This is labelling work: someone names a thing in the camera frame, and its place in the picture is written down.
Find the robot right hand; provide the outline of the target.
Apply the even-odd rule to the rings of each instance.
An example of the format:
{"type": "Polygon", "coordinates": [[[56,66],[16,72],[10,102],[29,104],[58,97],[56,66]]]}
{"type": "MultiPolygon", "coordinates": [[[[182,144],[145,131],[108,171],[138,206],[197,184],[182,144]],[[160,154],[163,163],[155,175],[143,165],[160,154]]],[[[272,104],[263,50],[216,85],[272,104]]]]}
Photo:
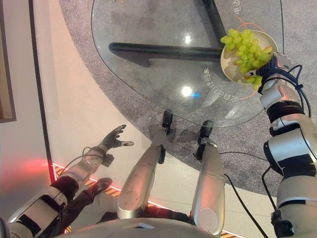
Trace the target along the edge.
{"type": "Polygon", "coordinates": [[[244,74],[245,77],[261,76],[264,79],[279,74],[285,76],[295,64],[284,54],[274,52],[271,60],[256,70],[250,70],[244,74]]]}

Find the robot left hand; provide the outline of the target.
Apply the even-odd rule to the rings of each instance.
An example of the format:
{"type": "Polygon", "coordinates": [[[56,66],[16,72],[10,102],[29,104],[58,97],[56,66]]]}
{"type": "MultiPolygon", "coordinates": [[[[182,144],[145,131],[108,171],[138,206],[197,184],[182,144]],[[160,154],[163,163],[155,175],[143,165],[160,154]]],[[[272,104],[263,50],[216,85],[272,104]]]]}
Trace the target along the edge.
{"type": "Polygon", "coordinates": [[[126,128],[125,124],[122,124],[112,130],[100,143],[99,147],[104,149],[105,151],[108,151],[112,148],[118,148],[118,147],[129,147],[133,146],[134,142],[132,141],[120,141],[120,135],[126,128]]]}

